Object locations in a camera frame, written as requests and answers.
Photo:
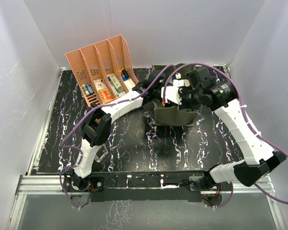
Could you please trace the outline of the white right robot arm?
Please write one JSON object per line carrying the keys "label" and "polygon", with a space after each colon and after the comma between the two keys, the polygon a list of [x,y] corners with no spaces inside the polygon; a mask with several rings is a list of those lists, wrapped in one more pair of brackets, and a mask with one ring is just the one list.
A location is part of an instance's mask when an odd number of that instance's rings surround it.
{"label": "white right robot arm", "polygon": [[190,87],[179,90],[182,101],[191,107],[210,108],[227,126],[243,154],[241,161],[215,165],[205,171],[204,184],[208,189],[215,190],[223,182],[241,182],[250,187],[287,159],[250,127],[237,86],[228,76],[217,81],[203,66],[188,72],[186,77]]}

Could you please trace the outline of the green canvas bag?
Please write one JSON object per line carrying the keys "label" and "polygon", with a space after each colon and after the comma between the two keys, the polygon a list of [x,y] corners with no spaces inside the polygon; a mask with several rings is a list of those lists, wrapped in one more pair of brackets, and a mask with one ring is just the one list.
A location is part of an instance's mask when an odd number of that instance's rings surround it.
{"label": "green canvas bag", "polygon": [[[162,70],[165,65],[152,65],[151,72],[154,70]],[[187,79],[186,73],[195,69],[195,65],[182,68],[179,70],[182,79]],[[160,100],[153,99],[154,119],[157,126],[172,127],[193,127],[199,114],[196,110],[178,109],[175,105],[169,107],[163,106]]]}

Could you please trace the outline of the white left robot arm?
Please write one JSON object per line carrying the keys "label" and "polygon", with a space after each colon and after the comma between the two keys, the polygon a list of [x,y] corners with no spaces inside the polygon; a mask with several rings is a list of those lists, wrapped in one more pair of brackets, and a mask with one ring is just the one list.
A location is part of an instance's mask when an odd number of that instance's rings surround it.
{"label": "white left robot arm", "polygon": [[128,112],[138,109],[153,99],[160,98],[160,90],[165,74],[139,82],[124,96],[103,105],[94,105],[81,122],[81,147],[77,163],[70,170],[73,186],[79,191],[88,189],[92,165],[98,151],[108,140],[111,125]]}

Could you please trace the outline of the clear twin bottle pack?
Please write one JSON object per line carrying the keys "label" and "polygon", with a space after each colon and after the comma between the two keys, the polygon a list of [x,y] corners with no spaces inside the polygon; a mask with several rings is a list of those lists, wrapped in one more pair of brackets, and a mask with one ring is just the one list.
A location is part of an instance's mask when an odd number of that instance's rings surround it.
{"label": "clear twin bottle pack", "polygon": [[103,144],[102,146],[100,146],[99,150],[96,153],[95,161],[101,163],[104,160],[104,158],[108,155],[108,153],[109,152],[107,146]]}

